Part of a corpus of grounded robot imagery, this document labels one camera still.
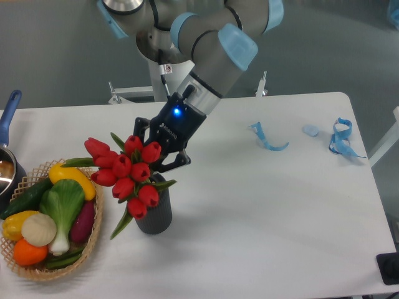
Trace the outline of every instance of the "blue ribbon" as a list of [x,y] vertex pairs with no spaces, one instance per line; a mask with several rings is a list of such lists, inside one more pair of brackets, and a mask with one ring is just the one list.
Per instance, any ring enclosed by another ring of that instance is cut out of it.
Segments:
[[282,151],[284,150],[289,142],[287,142],[285,145],[283,146],[272,146],[266,139],[265,134],[263,133],[263,129],[261,126],[260,122],[254,123],[253,125],[250,126],[251,128],[255,129],[255,134],[257,135],[257,137],[262,141],[263,145],[265,148],[267,148],[269,151]]
[[[344,131],[338,131],[336,125],[338,125],[339,123],[341,123],[345,126],[348,126],[348,128]],[[334,154],[342,154],[344,156],[367,158],[367,157],[359,156],[350,147],[350,142],[348,140],[348,137],[350,136],[350,134],[352,134],[352,122],[350,120],[343,120],[341,117],[338,118],[333,125],[333,129],[334,129],[334,134],[331,135],[331,141],[330,141],[330,145],[329,145],[329,150],[331,152],[333,152]]]

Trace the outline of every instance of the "saucepan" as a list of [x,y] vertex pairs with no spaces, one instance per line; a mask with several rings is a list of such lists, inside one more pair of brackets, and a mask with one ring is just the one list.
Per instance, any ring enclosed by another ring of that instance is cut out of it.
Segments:
[[0,118],[0,212],[7,208],[18,183],[26,176],[24,168],[7,148],[10,123],[21,97],[21,91],[14,90]]

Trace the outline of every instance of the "woven basket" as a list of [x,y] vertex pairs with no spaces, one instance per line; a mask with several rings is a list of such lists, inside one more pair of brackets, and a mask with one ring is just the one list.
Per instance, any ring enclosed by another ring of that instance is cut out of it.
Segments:
[[[41,164],[38,168],[34,168],[31,173],[28,173],[26,177],[23,178],[22,182],[18,184],[18,188],[15,190],[14,194],[12,195],[11,200],[15,199],[23,193],[27,188],[35,184],[36,182],[41,181],[42,179],[48,177],[48,173],[50,168],[55,165],[56,163],[63,163],[64,160],[61,159],[59,161],[52,161],[46,162],[45,164]],[[93,170],[90,168],[79,168],[88,178],[93,173]],[[63,269],[58,270],[48,270],[45,268],[43,263],[39,263],[29,267],[20,267],[12,258],[14,253],[14,245],[15,242],[11,240],[7,240],[4,237],[0,238],[0,250],[1,254],[3,255],[5,261],[7,262],[7,266],[14,272],[17,273],[20,277],[27,278],[33,281],[49,281],[54,280],[60,277],[63,277],[67,274],[70,274],[75,269],[80,267],[83,262],[89,257],[90,253],[93,251],[94,245],[99,237],[100,226],[102,221],[102,214],[103,214],[103,190],[102,187],[94,184],[95,190],[97,195],[94,199],[94,209],[95,209],[95,218],[94,218],[94,225],[92,229],[92,233],[86,242],[85,248],[82,252],[82,256],[72,265],[67,266]],[[73,242],[70,243],[70,249],[76,249],[81,247],[82,244],[75,244]]]

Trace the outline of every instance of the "tulip bouquet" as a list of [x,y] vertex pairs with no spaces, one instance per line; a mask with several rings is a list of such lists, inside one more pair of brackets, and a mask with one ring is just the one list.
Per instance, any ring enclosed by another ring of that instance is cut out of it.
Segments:
[[68,159],[62,167],[99,168],[91,175],[91,180],[105,187],[112,187],[112,196],[118,203],[126,202],[125,213],[111,235],[113,239],[135,218],[143,219],[147,210],[155,208],[160,201],[160,193],[176,183],[175,180],[155,182],[152,163],[160,158],[161,146],[157,142],[143,146],[137,136],[129,136],[123,142],[111,133],[112,139],[121,148],[120,154],[112,151],[106,143],[89,138],[84,145],[91,158]]

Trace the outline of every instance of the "blue indicator light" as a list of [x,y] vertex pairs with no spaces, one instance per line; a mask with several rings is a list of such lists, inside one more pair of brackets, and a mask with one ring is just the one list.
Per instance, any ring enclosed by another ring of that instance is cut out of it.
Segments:
[[181,115],[180,109],[179,109],[179,108],[175,108],[175,109],[173,110],[173,114],[174,114],[175,116],[180,116],[180,115]]

